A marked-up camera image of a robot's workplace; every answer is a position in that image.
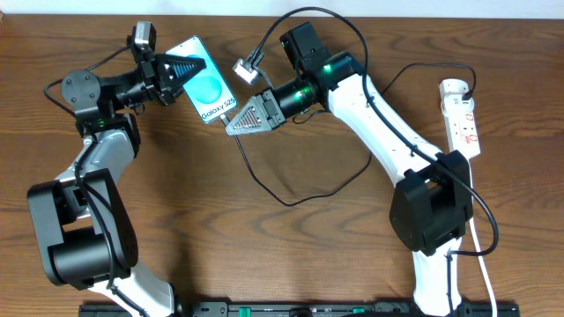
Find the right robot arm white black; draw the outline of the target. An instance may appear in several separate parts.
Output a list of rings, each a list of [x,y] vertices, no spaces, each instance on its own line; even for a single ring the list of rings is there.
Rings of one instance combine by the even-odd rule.
[[[287,31],[279,41],[296,77],[250,97],[226,133],[271,132],[314,104],[342,121],[394,187],[390,223],[412,252],[415,304],[425,315],[453,314],[462,304],[456,258],[473,216],[468,159],[458,150],[444,153],[419,136],[377,91],[360,62],[346,51],[333,55],[311,23]]]

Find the blue Galaxy smartphone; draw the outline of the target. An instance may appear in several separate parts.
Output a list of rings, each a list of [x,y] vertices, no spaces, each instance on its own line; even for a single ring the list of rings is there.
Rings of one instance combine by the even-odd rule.
[[[193,36],[170,48],[166,54],[204,59],[205,68],[183,86],[203,123],[216,121],[221,115],[237,108],[237,99],[201,38]]]

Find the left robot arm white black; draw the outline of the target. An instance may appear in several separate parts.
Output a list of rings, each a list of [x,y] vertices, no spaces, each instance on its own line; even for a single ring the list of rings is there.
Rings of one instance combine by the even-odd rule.
[[[26,198],[48,280],[113,300],[132,316],[191,316],[174,287],[139,259],[133,225],[119,195],[123,171],[138,155],[131,109],[173,103],[206,67],[197,57],[137,55],[136,68],[113,77],[75,70],[61,80],[83,148],[54,180]]]

